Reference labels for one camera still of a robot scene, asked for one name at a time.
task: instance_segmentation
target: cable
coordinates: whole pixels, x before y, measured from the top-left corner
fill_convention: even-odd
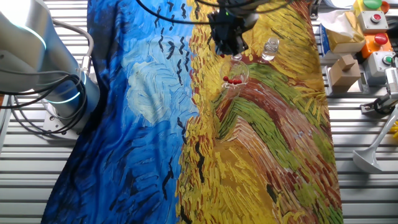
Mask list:
[[[50,71],[50,72],[16,72],[16,71],[11,71],[11,70],[6,70],[0,68],[0,72],[6,72],[6,73],[12,73],[16,75],[53,75],[54,73],[60,73],[64,75],[70,75],[70,73],[65,72],[65,71]]]
[[[398,53],[396,53],[394,56],[391,58],[391,67],[396,68],[396,57],[398,56]]]
[[[159,19],[163,19],[168,22],[173,22],[177,24],[191,24],[191,25],[222,25],[222,24],[230,24],[229,22],[190,22],[190,21],[178,21],[175,19],[170,19],[161,15],[158,15],[156,12],[151,11],[148,7],[146,7],[140,0],[136,0],[138,5],[141,6],[145,11],[147,11],[149,14],[152,14],[155,17],[158,17]]]
[[[86,88],[85,88],[85,86],[84,86],[81,82],[79,82],[76,78],[75,78],[75,81],[76,81],[77,83],[79,83],[80,93],[81,93],[81,96],[82,96],[82,97],[80,98],[80,101],[79,101],[79,105],[80,105],[80,106],[79,106],[79,108],[78,108],[77,111],[76,111],[77,113],[80,111],[80,113],[79,113],[79,117],[77,117],[77,116],[74,117],[74,118],[73,118],[68,124],[66,124],[64,127],[60,128],[60,129],[58,129],[58,130],[55,130],[55,131],[47,131],[47,130],[44,130],[44,129],[42,129],[42,128],[36,126],[36,125],[35,125],[34,123],[32,123],[31,121],[29,121],[29,120],[27,119],[26,115],[24,114],[24,112],[21,110],[21,108],[18,108],[18,109],[19,109],[19,112],[21,113],[22,117],[23,117],[30,125],[32,125],[34,128],[36,128],[36,129],[38,129],[38,130],[40,130],[40,131],[35,131],[35,130],[33,130],[33,129],[28,128],[26,125],[24,125],[23,122],[17,117],[15,111],[12,109],[11,111],[12,111],[12,114],[14,115],[14,118],[16,119],[16,121],[17,121],[23,128],[25,128],[26,130],[28,130],[28,131],[30,131],[30,132],[36,133],[36,134],[60,134],[60,133],[64,133],[65,131],[70,130],[71,128],[73,128],[73,127],[81,120],[81,118],[83,117],[83,115],[84,115],[84,113],[85,113],[86,107],[87,107],[87,103],[86,103],[86,99],[87,99]],[[16,97],[14,97],[14,100],[16,101],[16,104],[19,105],[18,99],[17,99]],[[9,104],[10,104],[10,105],[12,104],[11,97],[9,98]]]
[[[61,116],[57,115],[57,113],[54,112],[54,107],[53,107],[53,111],[51,111],[50,108],[49,108],[49,106],[48,106],[49,102],[47,102],[47,104],[46,104],[46,103],[44,103],[44,100],[45,100],[45,99],[41,100],[44,109],[45,109],[47,112],[49,112],[49,114],[50,114],[51,116],[53,116],[54,118],[57,118],[57,119],[62,119],[62,120],[72,119],[72,118],[73,118],[74,116],[76,116],[76,115],[80,112],[80,110],[81,110],[81,108],[80,108],[80,109],[76,110],[72,115],[69,115],[69,116],[67,116],[66,118],[64,118],[64,117],[61,117]]]
[[[248,2],[244,2],[244,3],[239,3],[239,4],[224,4],[224,5],[213,4],[213,3],[210,3],[210,2],[206,2],[204,0],[195,0],[195,2],[202,3],[202,4],[206,5],[206,6],[223,7],[223,8],[226,8],[226,9],[227,8],[234,8],[234,7],[248,6],[248,5],[252,4],[252,3],[255,3],[254,0],[248,1]]]
[[[56,87],[58,87],[59,85],[61,85],[61,84],[64,83],[65,81],[67,81],[67,80],[72,80],[72,79],[73,79],[73,76],[66,76],[65,78],[62,79],[62,81],[60,81],[60,82],[56,83],[55,85],[53,85],[53,86],[52,86],[46,93],[44,93],[42,96],[40,96],[40,97],[38,97],[37,99],[32,100],[32,101],[30,101],[30,102],[28,102],[28,103],[23,103],[23,104],[21,104],[21,105],[19,105],[19,106],[17,106],[17,105],[0,106],[0,109],[17,109],[17,108],[20,108],[20,107],[23,107],[23,106],[32,105],[32,104],[34,104],[34,103],[40,101],[41,99],[44,99],[44,98],[45,98],[46,96],[48,96],[54,89],[56,89]]]
[[[50,74],[55,74],[55,73],[62,73],[66,76],[72,75],[68,72],[64,72],[64,71],[51,71],[51,72],[34,72],[34,73],[29,73],[29,72],[15,72],[15,71],[11,71],[11,70],[5,70],[0,68],[0,72],[5,72],[5,73],[11,73],[11,74],[16,74],[16,75],[50,75]],[[78,72],[79,75],[77,75],[77,77],[79,77],[79,81],[81,81],[81,72]],[[46,83],[46,85],[49,84],[56,84],[58,82],[61,82],[63,80],[63,78],[60,78],[57,81],[54,81],[52,83]],[[57,94],[56,96],[62,95],[64,93],[69,92],[70,90],[74,89],[76,86],[78,85],[78,83],[72,87],[70,87],[69,89]],[[15,96],[27,96],[27,95],[32,95],[32,94],[38,94],[38,93],[42,93],[44,91],[47,91],[49,89],[51,89],[52,86],[43,88],[41,90],[36,90],[36,91],[30,91],[30,92],[26,92],[26,93],[15,93],[15,92],[8,92],[8,91],[0,91],[0,94],[4,94],[4,95],[15,95]]]
[[[55,19],[53,19],[52,22],[55,25],[62,26],[63,28],[70,29],[72,31],[75,31],[76,33],[84,35],[88,40],[88,50],[87,50],[87,53],[85,56],[91,56],[91,54],[93,53],[93,49],[94,49],[94,39],[87,31],[85,31],[79,27],[75,27],[75,26],[69,25],[65,22],[55,20]]]
[[[252,13],[265,14],[265,13],[269,13],[269,12],[274,12],[276,10],[279,10],[279,9],[282,9],[282,8],[286,8],[288,5],[292,4],[293,2],[294,2],[294,0],[290,0],[290,2],[287,2],[287,3],[285,3],[283,5],[280,5],[280,6],[276,7],[276,8],[268,9],[268,10],[265,10],[265,11],[250,11],[250,10],[242,9],[242,11],[246,11],[248,13],[241,13],[241,14],[252,14]]]

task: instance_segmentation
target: blue cloth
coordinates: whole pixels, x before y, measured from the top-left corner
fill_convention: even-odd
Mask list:
[[[143,0],[189,20],[185,0]],[[193,104],[192,26],[135,0],[88,1],[101,99],[47,202],[42,223],[176,223],[176,182]]]

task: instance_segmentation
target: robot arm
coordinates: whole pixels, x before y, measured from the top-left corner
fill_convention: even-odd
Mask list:
[[[86,76],[55,32],[50,11],[42,0],[0,0],[0,90],[16,93],[39,91],[67,75],[76,75],[87,95],[85,114],[74,126],[81,131],[96,107],[100,92]],[[90,66],[90,56],[84,57]],[[65,81],[45,99],[59,117],[70,117],[80,109],[81,97],[76,83]]]
[[[219,0],[223,6],[236,5],[250,0]],[[221,7],[208,15],[210,22],[225,22],[222,25],[210,25],[211,36],[216,44],[216,53],[219,55],[237,55],[248,49],[242,34],[254,27],[259,15],[256,9],[268,0],[252,0],[241,7]]]

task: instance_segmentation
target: white tissue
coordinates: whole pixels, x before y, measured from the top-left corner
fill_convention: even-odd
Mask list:
[[[335,10],[328,13],[321,13],[319,14],[319,20],[326,29],[353,38],[354,31],[344,12],[346,11]]]

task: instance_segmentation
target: metal table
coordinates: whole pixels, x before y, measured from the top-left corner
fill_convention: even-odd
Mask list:
[[[45,2],[55,19],[86,29],[87,1]],[[69,51],[81,62],[88,48],[86,39],[60,27],[55,29]],[[313,30],[319,43],[318,21],[313,21]],[[361,173],[352,160],[352,151],[369,146],[386,120],[363,116],[359,106],[385,93],[383,88],[371,88],[369,95],[328,99],[346,224],[398,223],[398,140],[390,134],[379,147],[377,159],[385,170],[382,174]],[[21,102],[33,98],[19,97]],[[40,103],[23,110],[31,121],[43,125],[46,111]],[[0,134],[0,142],[4,138],[0,154],[0,223],[40,223],[52,187],[75,142],[46,141],[27,132],[12,115],[8,126],[7,120],[5,124],[6,132],[3,128]]]

